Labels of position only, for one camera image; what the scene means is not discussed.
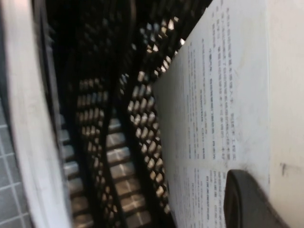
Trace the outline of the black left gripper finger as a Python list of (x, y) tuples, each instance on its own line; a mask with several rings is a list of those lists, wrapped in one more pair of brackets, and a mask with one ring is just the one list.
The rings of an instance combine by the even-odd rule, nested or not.
[(224, 216), (227, 228), (288, 228), (293, 218), (294, 194), (283, 178), (268, 197), (255, 178), (244, 170), (227, 172)]

